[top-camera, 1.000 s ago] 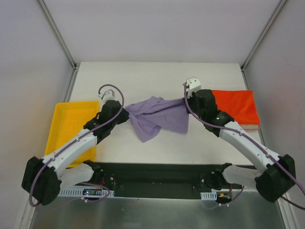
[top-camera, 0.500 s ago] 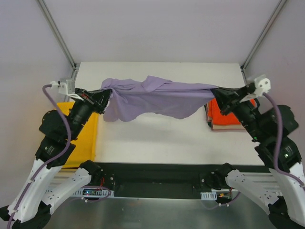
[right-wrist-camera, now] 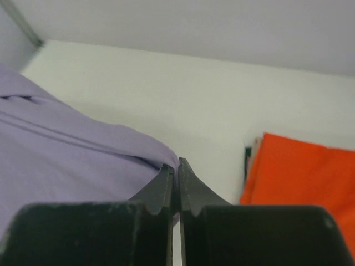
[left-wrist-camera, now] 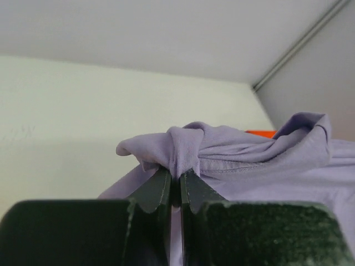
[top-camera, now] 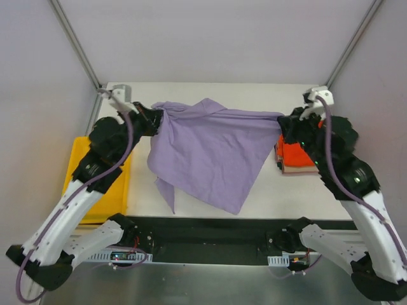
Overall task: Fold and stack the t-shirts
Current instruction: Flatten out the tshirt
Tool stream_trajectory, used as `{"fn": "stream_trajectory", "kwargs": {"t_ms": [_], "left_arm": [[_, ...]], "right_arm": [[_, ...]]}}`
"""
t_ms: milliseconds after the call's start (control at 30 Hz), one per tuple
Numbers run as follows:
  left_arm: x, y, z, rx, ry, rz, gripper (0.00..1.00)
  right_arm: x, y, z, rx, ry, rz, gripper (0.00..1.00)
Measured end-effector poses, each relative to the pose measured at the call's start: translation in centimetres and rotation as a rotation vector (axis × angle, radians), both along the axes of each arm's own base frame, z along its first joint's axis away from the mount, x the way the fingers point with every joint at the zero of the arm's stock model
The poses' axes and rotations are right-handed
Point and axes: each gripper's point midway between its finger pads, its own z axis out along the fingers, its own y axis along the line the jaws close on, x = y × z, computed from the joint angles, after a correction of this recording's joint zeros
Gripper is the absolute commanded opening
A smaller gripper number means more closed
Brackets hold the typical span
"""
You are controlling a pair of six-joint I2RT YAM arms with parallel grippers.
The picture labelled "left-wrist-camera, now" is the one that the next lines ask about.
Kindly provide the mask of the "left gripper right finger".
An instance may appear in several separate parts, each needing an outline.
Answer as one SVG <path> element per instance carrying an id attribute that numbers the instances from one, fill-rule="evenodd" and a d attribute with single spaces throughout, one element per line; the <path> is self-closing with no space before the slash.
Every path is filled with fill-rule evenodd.
<path id="1" fill-rule="evenodd" d="M 335 215 L 314 202 L 228 201 L 180 177 L 183 265 L 353 265 Z"/>

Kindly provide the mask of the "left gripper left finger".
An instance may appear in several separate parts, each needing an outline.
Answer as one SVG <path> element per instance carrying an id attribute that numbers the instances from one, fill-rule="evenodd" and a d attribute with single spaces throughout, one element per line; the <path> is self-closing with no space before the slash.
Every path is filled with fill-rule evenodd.
<path id="1" fill-rule="evenodd" d="M 33 200 L 1 220 L 2 265 L 168 265 L 171 175 L 124 199 Z"/>

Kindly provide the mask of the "purple t-shirt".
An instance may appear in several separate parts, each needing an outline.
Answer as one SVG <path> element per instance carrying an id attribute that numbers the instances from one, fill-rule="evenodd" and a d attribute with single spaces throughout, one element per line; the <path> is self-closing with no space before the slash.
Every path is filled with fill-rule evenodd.
<path id="1" fill-rule="evenodd" d="M 354 143 L 331 138 L 324 114 L 301 112 L 269 139 L 193 122 L 124 140 L 139 166 L 101 194 L 124 199 L 159 169 L 171 175 L 170 260 L 182 263 L 180 177 L 192 171 L 228 201 L 314 202 L 337 218 L 354 257 Z"/>

